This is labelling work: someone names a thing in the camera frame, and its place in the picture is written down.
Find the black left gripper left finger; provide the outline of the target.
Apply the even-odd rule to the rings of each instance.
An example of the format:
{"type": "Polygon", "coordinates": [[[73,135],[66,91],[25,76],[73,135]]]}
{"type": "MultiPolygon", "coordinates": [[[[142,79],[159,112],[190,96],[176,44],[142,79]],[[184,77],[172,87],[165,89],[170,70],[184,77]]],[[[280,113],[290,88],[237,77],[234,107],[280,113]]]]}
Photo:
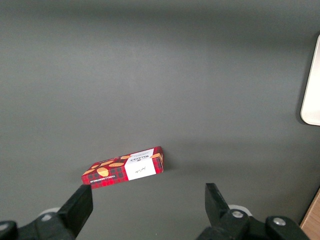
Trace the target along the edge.
{"type": "Polygon", "coordinates": [[[19,227],[13,220],[0,222],[2,240],[74,240],[93,211],[90,185],[81,185],[58,209],[45,210],[32,222],[19,227]]]}

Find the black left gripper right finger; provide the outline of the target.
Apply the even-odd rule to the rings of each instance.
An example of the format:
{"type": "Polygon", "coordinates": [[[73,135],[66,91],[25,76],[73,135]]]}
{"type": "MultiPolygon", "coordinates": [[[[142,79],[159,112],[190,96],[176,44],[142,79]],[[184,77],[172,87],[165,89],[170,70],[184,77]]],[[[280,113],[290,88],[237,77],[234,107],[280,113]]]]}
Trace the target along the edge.
{"type": "Polygon", "coordinates": [[[309,237],[292,219],[273,215],[264,222],[239,207],[231,208],[214,183],[205,185],[205,211],[210,227],[198,240],[308,240],[309,237]]]}

